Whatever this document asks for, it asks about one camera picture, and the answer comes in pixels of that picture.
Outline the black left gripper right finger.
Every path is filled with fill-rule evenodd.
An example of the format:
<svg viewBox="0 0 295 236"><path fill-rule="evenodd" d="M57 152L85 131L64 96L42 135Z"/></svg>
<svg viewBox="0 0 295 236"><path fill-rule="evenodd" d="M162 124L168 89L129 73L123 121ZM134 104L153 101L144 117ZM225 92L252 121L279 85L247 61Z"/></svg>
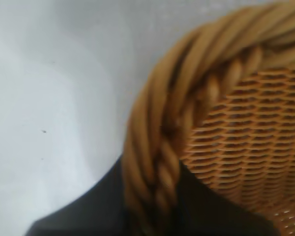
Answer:
<svg viewBox="0 0 295 236"><path fill-rule="evenodd" d="M279 236L264 217L251 213L209 189L185 165L177 188L178 236Z"/></svg>

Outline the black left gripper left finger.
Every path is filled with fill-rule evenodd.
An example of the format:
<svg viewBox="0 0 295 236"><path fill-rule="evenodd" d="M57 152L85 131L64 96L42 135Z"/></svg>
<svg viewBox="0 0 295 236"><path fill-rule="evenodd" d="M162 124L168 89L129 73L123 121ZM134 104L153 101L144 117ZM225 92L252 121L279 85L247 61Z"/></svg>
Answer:
<svg viewBox="0 0 295 236"><path fill-rule="evenodd" d="M29 236L129 236L128 213L123 202L121 161L84 195L35 221Z"/></svg>

